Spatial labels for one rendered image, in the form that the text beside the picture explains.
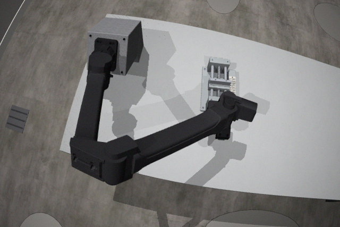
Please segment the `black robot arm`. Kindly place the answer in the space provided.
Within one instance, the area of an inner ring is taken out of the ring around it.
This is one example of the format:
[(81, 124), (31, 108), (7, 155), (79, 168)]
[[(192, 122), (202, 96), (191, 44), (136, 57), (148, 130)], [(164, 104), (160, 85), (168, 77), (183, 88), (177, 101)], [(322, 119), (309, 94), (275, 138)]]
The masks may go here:
[(73, 168), (115, 186), (145, 166), (207, 136), (216, 134), (215, 139), (228, 140), (233, 119), (253, 121), (258, 104), (225, 91), (213, 107), (166, 129), (137, 140), (125, 135), (96, 142), (103, 94), (113, 77), (110, 72), (116, 69), (117, 48), (117, 40), (97, 38), (89, 56), (87, 85), (75, 135), (70, 139)]

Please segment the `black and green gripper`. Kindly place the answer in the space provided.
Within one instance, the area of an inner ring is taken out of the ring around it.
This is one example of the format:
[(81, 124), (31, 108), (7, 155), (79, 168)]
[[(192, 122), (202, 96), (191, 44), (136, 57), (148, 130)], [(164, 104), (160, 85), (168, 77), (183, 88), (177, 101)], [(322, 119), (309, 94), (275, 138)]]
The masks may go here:
[(208, 108), (213, 107), (214, 103), (217, 103), (218, 101), (215, 100), (209, 100), (208, 102)]

